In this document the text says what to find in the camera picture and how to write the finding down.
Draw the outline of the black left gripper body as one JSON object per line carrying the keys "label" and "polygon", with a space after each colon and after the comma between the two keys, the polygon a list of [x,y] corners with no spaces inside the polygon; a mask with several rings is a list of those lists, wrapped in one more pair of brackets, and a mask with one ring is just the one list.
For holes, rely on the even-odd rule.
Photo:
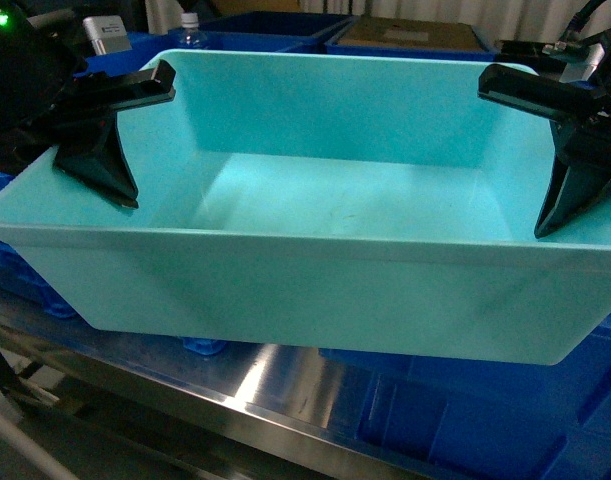
{"label": "black left gripper body", "polygon": [[65,159],[113,156],[116,110],[125,103],[125,77],[104,72],[72,80],[55,100],[14,128],[14,157],[35,160],[52,145]]}

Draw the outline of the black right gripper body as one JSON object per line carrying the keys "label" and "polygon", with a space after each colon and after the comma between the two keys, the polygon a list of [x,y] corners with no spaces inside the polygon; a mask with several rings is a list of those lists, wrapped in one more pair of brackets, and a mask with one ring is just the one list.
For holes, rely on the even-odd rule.
{"label": "black right gripper body", "polygon": [[561,118],[552,124],[556,159],[611,175],[611,74],[554,83]]}

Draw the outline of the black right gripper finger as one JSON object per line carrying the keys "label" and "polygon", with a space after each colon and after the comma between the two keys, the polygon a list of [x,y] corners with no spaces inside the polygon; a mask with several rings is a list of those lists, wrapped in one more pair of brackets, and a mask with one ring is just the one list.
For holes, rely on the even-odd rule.
{"label": "black right gripper finger", "polygon": [[549,236],[611,196],[611,169],[589,164],[553,162],[550,183],[534,227],[534,236]]}
{"label": "black right gripper finger", "polygon": [[478,97],[543,118],[589,118],[610,109],[599,89],[583,89],[501,64],[487,66]]}

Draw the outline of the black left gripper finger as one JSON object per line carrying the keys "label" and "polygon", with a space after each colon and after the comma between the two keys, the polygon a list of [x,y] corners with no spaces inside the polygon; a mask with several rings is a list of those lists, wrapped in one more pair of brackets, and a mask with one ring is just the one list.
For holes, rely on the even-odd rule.
{"label": "black left gripper finger", "polygon": [[57,168],[116,205],[139,207],[139,191],[123,152],[116,114],[61,124],[56,135]]}
{"label": "black left gripper finger", "polygon": [[84,109],[126,110],[172,101],[176,70],[165,60],[154,68],[109,76],[98,72],[79,77],[74,106]]}

